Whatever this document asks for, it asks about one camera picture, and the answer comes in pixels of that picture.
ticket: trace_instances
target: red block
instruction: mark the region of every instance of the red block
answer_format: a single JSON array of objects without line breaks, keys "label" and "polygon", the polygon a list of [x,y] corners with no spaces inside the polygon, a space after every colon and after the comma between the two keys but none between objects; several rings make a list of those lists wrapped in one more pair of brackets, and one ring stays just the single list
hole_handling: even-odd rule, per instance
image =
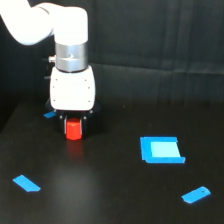
[{"label": "red block", "polygon": [[79,119],[71,118],[67,120],[66,138],[70,140],[78,140],[82,138],[82,125]]}]

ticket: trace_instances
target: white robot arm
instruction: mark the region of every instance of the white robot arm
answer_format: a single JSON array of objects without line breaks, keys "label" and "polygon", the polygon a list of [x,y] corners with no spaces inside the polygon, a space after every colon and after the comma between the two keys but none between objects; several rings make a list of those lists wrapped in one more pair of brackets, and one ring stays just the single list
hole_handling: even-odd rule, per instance
[{"label": "white robot arm", "polygon": [[11,35],[23,45],[34,45],[54,35],[56,55],[50,82],[51,105],[56,110],[90,110],[95,81],[88,65],[88,17],[84,9],[27,0],[0,0],[0,15]]}]

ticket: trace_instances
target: blue marker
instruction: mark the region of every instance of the blue marker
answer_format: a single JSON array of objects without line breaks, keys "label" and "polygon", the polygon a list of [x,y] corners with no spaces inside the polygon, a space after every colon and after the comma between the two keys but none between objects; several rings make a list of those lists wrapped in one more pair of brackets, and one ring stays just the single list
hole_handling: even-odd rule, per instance
[{"label": "blue marker", "polygon": [[55,115],[56,114],[52,111],[52,112],[49,112],[49,113],[44,114],[44,117],[51,118],[51,117],[54,117]]},{"label": "blue marker", "polygon": [[194,191],[191,191],[188,194],[183,195],[182,198],[185,202],[192,204],[195,201],[198,201],[210,194],[211,192],[206,187],[200,187]]},{"label": "blue marker", "polygon": [[23,188],[27,192],[36,192],[41,188],[34,184],[32,181],[24,177],[23,175],[16,177],[13,181],[18,184],[21,188]]}]

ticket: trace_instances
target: light blue square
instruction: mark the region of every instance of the light blue square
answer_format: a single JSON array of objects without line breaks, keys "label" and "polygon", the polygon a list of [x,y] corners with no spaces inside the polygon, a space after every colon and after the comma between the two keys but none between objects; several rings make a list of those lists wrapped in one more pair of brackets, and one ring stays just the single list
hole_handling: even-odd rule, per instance
[{"label": "light blue square", "polygon": [[176,142],[151,142],[152,157],[180,157]]}]

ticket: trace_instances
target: silver metal ring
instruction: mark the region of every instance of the silver metal ring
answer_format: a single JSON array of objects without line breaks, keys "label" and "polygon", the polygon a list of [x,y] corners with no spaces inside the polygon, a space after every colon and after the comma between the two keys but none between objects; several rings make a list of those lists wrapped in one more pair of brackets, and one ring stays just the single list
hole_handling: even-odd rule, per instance
[{"label": "silver metal ring", "polygon": [[87,42],[68,46],[58,43],[55,44],[56,68],[66,72],[75,72],[88,67]]}]

